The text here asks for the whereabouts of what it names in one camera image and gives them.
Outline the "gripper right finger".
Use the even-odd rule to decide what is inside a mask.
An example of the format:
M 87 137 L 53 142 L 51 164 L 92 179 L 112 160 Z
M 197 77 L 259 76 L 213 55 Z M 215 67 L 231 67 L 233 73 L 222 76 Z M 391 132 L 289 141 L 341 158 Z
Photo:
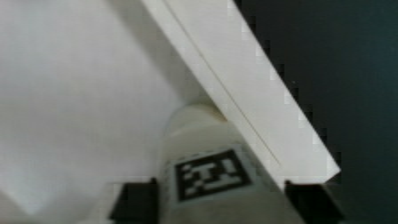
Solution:
M 343 224 L 345 213 L 321 184 L 286 181 L 284 194 L 305 224 Z

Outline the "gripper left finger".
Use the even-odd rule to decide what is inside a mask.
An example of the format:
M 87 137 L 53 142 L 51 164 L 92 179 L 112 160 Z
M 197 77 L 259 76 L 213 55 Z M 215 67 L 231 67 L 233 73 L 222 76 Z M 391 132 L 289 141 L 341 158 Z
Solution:
M 158 224 L 158 182 L 122 184 L 108 219 L 114 224 Z

